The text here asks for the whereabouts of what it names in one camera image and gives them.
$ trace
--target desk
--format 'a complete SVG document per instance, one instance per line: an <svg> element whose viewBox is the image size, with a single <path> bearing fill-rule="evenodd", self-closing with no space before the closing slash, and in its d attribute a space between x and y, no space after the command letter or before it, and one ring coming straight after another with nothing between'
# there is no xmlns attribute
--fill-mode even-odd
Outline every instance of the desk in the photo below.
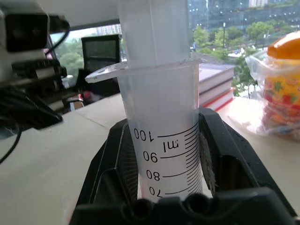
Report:
<svg viewBox="0 0 300 225"><path fill-rule="evenodd" d="M300 213L298 143L259 137L222 119L251 143L256 153ZM90 162L109 129L124 119L120 95L105 98L64 115L64 122L24 132L13 153L0 166L0 218L3 225L63 225L64 209L79 196Z"/></svg>

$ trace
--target stack of books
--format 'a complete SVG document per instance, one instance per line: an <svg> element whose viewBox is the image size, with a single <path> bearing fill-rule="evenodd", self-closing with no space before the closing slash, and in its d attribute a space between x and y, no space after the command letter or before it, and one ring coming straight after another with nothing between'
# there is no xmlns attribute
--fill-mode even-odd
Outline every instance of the stack of books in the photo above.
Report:
<svg viewBox="0 0 300 225"><path fill-rule="evenodd" d="M233 65L200 64L199 105L219 110L233 100Z"/></svg>

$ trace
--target wire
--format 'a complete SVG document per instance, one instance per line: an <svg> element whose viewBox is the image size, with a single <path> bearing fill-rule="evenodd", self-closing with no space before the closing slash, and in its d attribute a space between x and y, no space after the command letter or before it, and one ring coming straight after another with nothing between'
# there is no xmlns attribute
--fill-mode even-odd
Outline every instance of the wire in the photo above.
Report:
<svg viewBox="0 0 300 225"><path fill-rule="evenodd" d="M55 45L53 45L45 54L46 54L46 56L49 54L49 53L51 53L51 52L53 52L53 50L54 49L56 49L66 38L67 38L67 36L69 35L69 33L70 33L70 26L69 26L69 24L68 24L68 22L66 22L67 23L67 29L66 29L66 32L64 33L64 35L61 37L61 39L55 44Z"/></svg>
<svg viewBox="0 0 300 225"><path fill-rule="evenodd" d="M2 164L3 161L13 152L13 150L15 149L17 144L19 143L19 140L20 140L20 137L21 137L21 134L22 134L22 129L20 128L17 121L15 121L14 119L11 119L11 120L13 120L15 122L15 127L17 128L17 137L15 139L15 142L14 142L13 146L11 146L11 148L7 151L7 153L0 159L0 164Z"/></svg>

